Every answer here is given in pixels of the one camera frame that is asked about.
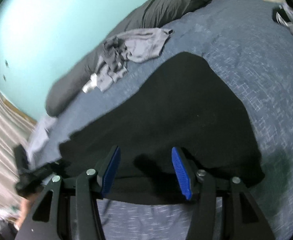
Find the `bedding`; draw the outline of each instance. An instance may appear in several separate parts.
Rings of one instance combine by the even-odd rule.
[[[142,63],[158,57],[172,32],[173,30],[161,28],[141,28],[108,38],[99,55],[97,65],[100,70],[96,86],[103,92],[122,78],[127,73],[125,66],[128,60]]]
[[[130,98],[167,59],[188,51],[202,56],[243,102],[266,174],[250,191],[277,240],[288,240],[293,235],[293,36],[272,20],[276,5],[263,0],[213,0],[165,25],[174,33],[161,56],[143,64],[129,62],[128,75],[105,93],[97,89],[79,93],[59,116],[35,162],[43,165],[60,158],[61,142]],[[184,239],[191,219],[188,208],[99,201],[107,239],[128,235]]]
[[[95,167],[115,144],[121,163],[112,200],[184,203],[172,165],[175,146],[215,177],[240,177],[247,186],[264,178],[244,105],[202,57],[188,52],[164,62],[135,95],[61,144],[66,174]]]
[[[132,11],[108,35],[107,38],[138,28],[157,28],[188,12],[203,7],[210,0],[148,0]],[[46,111],[50,116],[58,116],[93,73],[98,74],[98,55],[101,44],[79,61],[66,75],[56,81],[46,99]]]

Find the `blue gripper pad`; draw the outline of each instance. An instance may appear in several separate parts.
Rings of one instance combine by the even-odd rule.
[[[188,175],[187,168],[185,167],[185,165],[189,164],[184,153],[178,147],[172,148],[172,164],[178,178],[181,192],[187,200],[190,200],[192,197],[191,179]]]
[[[113,156],[109,162],[109,165],[102,179],[102,190],[101,190],[102,197],[105,197],[105,195],[107,195],[110,192],[110,189],[114,182],[115,174],[120,165],[120,161],[121,161],[121,150],[120,150],[120,147],[117,147],[113,153]]]

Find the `teal wall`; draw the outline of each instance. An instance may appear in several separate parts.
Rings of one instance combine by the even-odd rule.
[[[52,83],[145,1],[4,0],[0,5],[0,91],[20,110],[39,119]]]

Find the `black fabric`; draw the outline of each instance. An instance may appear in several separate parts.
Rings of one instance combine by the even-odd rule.
[[[123,19],[106,38],[138,28],[160,28],[181,18],[188,12],[205,6],[211,0],[148,0]],[[58,116],[98,71],[97,61],[101,45],[88,53],[50,89],[45,109],[50,116]]]
[[[171,162],[183,147],[198,167],[247,186],[264,174],[242,102],[201,57],[183,52],[166,61],[122,105],[60,145],[76,176],[93,168],[113,145],[121,163],[107,198],[138,204],[184,202]]]
[[[280,8],[279,6],[277,7],[274,7],[272,9],[272,20],[276,23],[279,23],[281,24],[278,19],[277,19],[277,13],[282,17],[282,19],[285,21],[285,22],[291,22],[288,15],[286,14],[286,11],[283,9],[283,8]]]
[[[285,0],[285,2],[293,9],[293,2],[291,0]]]

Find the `gray pillow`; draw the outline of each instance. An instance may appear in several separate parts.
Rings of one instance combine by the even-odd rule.
[[[148,0],[133,10],[108,35],[137,28],[159,28],[180,19],[188,12],[205,6],[211,0]],[[46,99],[46,111],[58,116],[88,82],[91,74],[97,72],[97,60],[101,44],[81,59],[66,75],[51,87]]]

